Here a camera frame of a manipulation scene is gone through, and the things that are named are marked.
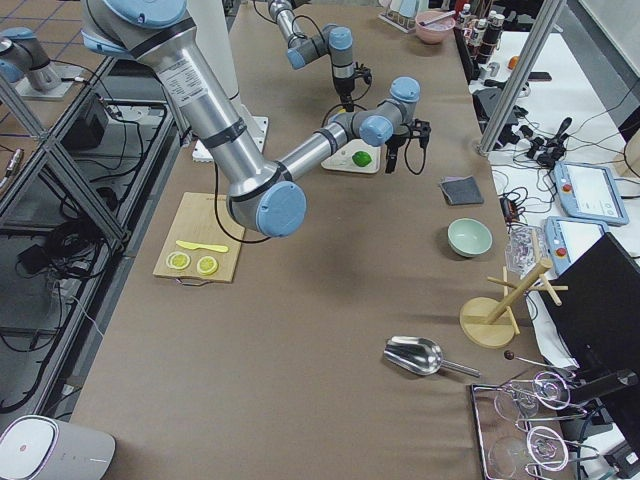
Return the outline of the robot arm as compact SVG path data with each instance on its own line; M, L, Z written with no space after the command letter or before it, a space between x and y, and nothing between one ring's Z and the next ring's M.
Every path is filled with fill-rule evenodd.
M265 159L246 119L217 79L235 71L224 12L203 1L84 1L85 46L150 67L216 166L230 182L227 209L238 224L285 237L302 224L307 201L296 179L360 138L383 145L406 132L420 85L399 77L376 109L333 117L279 161Z
M291 67L299 70L328 56L340 105L347 112L353 112L355 103L352 93L359 70L354 60L351 30L333 23L320 28L309 16L298 14L296 9L307 4L307 1L265 1L265 4L267 10L263 14L257 8L257 1L252 1L258 16L279 28L286 41L286 56Z

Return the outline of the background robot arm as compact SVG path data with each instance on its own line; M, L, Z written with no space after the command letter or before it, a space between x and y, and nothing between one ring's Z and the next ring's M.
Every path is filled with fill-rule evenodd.
M70 88L27 27L1 31L1 77L29 100L61 100Z

